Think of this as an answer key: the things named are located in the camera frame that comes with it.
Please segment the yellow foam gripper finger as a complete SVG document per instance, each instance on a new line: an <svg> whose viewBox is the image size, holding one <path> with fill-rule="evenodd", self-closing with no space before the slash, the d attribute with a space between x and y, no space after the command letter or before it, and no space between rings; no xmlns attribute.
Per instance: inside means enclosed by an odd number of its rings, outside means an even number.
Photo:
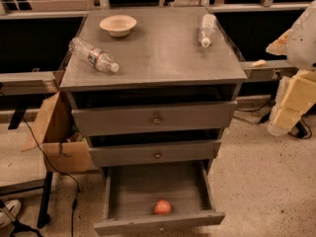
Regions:
<svg viewBox="0 0 316 237"><path fill-rule="evenodd" d="M282 136L292 131L315 104L315 71L300 70L291 78L283 76L279 81L276 104L269 118L269 134Z"/></svg>
<svg viewBox="0 0 316 237"><path fill-rule="evenodd" d="M287 39L291 33L291 30L285 31L278 39L270 43L266 52L272 55L287 55Z"/></svg>

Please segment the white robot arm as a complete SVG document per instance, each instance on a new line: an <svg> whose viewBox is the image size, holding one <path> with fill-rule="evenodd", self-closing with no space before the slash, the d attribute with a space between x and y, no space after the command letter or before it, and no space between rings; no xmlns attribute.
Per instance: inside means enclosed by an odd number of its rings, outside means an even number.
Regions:
<svg viewBox="0 0 316 237"><path fill-rule="evenodd" d="M298 69L291 78L283 76L276 92L276 104L269 118L268 132L274 136L290 132L316 104L316 1L313 1L292 27L266 48L285 55Z"/></svg>

